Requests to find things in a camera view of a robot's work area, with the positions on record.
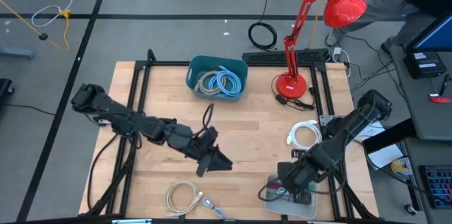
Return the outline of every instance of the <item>gray floor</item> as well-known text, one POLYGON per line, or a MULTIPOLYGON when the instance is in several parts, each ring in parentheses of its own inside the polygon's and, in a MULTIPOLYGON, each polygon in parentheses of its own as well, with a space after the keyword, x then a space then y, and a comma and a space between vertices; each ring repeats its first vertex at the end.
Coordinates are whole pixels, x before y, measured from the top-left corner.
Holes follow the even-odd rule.
MULTIPOLYGON (((67 0, 4 0, 19 13, 34 13, 50 5, 65 6, 67 0)), ((242 14, 258 15, 264 0, 104 0, 100 13, 127 14, 242 14)), ((73 13, 91 13, 95 0, 74 0, 73 13)), ((294 15, 301 0, 269 0, 267 14, 294 15)), ((0 6, 0 13, 7 10, 0 6)), ((254 20, 97 20, 83 58, 76 83, 96 83, 109 88, 116 61, 145 59, 152 48, 159 60, 190 60, 196 55, 214 55, 239 59, 243 52, 257 51, 248 41, 247 29, 254 20)), ((33 105, 56 112, 74 57, 88 20, 73 19, 69 28, 72 50, 62 53, 38 40, 19 20, 0 20, 0 45, 29 48, 36 51, 33 60, 0 57, 0 77, 14 80, 16 93, 11 103, 33 105)), ((278 49, 282 36, 291 31, 290 20, 268 21, 278 32, 278 49)), ((313 22, 306 23, 298 47, 305 48, 313 22)), ((394 35, 402 23, 375 23, 352 35, 368 39, 378 47, 394 35)), ((63 43, 64 21, 56 20, 42 29, 54 41, 63 43)), ((312 47, 324 47, 328 28, 319 23, 312 47)), ((256 29, 256 39, 268 41, 270 35, 256 29)), ((380 67, 377 55, 363 42, 346 39, 343 47, 364 75, 380 67)), ((350 85, 359 83, 355 68, 350 85)), ((404 100, 388 75, 373 79, 354 93, 357 100, 375 88, 394 103, 394 112, 386 125, 396 124, 409 113, 404 100)), ((33 110, 7 107, 0 119, 0 223, 14 221, 46 140, 52 117, 33 110)), ((68 106, 56 141, 37 190, 28 220, 75 216, 88 175, 98 129, 68 106)), ((403 184, 379 172, 371 172, 377 204, 382 217, 411 223, 425 223, 424 216, 408 215, 403 205, 409 203, 403 184)))

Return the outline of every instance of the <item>wooden tabletop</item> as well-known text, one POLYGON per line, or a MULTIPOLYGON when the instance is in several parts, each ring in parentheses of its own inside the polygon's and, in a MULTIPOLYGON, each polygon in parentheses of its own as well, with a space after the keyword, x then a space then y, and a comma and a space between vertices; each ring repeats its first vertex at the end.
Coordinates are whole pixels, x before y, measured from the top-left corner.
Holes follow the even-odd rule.
MULTIPOLYGON (((134 62, 118 62, 114 71, 109 96, 127 103, 134 62)), ((156 117, 177 118, 181 124, 193 131, 201 128, 201 120, 210 101, 194 96, 185 84, 186 66, 152 66, 145 102, 145 113, 156 117)), ((346 115, 353 110, 350 89, 342 64, 327 64, 328 80, 331 87, 333 105, 337 115, 346 115)), ((257 197, 258 190, 265 184, 269 174, 275 174, 277 163, 294 161, 290 158, 291 146, 286 142, 287 133, 300 121, 315 119, 316 111, 300 112, 282 106, 270 89, 272 78, 287 69, 283 67, 249 67, 246 89, 239 102, 215 101, 211 126, 219 134, 217 142, 220 150, 234 163, 232 171, 207 172, 204 177, 196 176, 196 161, 184 156, 168 146, 156 146, 147 141, 138 150, 131 183, 131 193, 126 216, 129 218, 164 218, 163 199, 172 183, 187 179, 217 207, 222 208, 227 218, 247 220, 280 220, 280 214, 271 213, 263 207, 257 197)), ((311 83, 308 68, 299 68, 299 73, 311 83)), ((317 73, 319 88, 324 99, 321 74, 317 73)), ((138 104, 140 87, 134 103, 138 104)), ((307 92, 301 98, 311 103, 307 92)), ((100 129, 94 151, 99 150, 113 137, 111 128, 100 129)), ((300 143, 314 142, 314 134, 308 129, 297 133, 300 143)), ((99 199, 112 179, 112 171, 117 156, 119 140, 114 142, 99 158, 93 175, 92 204, 99 199)), ((350 186, 364 205, 378 215, 369 170, 362 147, 350 143, 346 152, 347 177, 350 186)), ((317 186, 319 191, 328 191, 327 181, 317 186)), ((338 193, 342 216, 345 216, 342 193, 338 193)), ((180 208, 187 206, 191 192, 181 187, 173 195, 174 204, 180 208)), ((115 204, 116 212, 119 203, 115 204)), ((81 202, 80 213, 88 210, 86 190, 81 202)), ((190 212, 187 218, 215 219, 216 215, 202 204, 190 212)), ((301 218, 289 216, 290 220, 301 218)), ((317 220, 333 220, 329 195, 318 195, 317 220)))

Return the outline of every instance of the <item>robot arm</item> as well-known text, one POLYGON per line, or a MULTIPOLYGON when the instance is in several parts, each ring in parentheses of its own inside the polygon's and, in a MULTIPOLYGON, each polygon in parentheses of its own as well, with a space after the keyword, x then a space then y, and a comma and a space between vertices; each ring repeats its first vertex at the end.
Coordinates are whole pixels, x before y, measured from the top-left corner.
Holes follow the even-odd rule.
MULTIPOLYGON (((144 135, 151 143, 168 146, 197 160, 196 174, 202 177, 205 171, 231 170, 232 161, 214 146, 218 132, 214 127, 203 125, 193 133, 188 126, 178 124, 176 119, 146 117, 112 100, 101 86, 83 84, 71 101, 72 108, 82 114, 98 114, 112 123, 113 131, 125 136, 144 135)), ((213 104, 206 110, 211 113, 213 104)))
POLYGON ((321 182, 343 161, 346 145, 371 123, 387 119, 392 104, 375 90, 361 99, 358 107, 346 117, 335 118, 323 130, 323 141, 293 163, 278 163, 278 177, 291 194, 306 189, 310 181, 321 182))

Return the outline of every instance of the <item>red desk lamp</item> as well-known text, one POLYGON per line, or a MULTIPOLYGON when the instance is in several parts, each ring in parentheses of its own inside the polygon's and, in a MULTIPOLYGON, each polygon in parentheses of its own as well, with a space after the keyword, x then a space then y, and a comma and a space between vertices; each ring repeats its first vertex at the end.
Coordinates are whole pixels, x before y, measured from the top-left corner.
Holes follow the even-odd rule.
MULTIPOLYGON (((298 74, 295 45, 311 5, 317 0, 303 0, 295 21, 292 33, 284 38, 285 57, 289 71, 282 74, 276 81, 279 94, 287 99, 300 98, 306 91, 306 81, 298 74)), ((340 28, 356 21, 366 11, 365 0, 327 0, 323 20, 327 26, 340 28)))

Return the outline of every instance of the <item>person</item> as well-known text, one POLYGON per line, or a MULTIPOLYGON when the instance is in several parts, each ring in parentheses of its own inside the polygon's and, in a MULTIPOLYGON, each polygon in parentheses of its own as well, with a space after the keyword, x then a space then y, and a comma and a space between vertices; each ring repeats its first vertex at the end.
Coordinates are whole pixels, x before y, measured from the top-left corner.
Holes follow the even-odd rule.
POLYGON ((326 44, 334 46, 346 34, 362 29, 373 22, 405 17, 400 32, 388 38, 381 48, 386 53, 394 45, 408 45, 436 18, 452 9, 452 0, 367 0, 367 9, 354 23, 335 28, 326 36, 326 44))

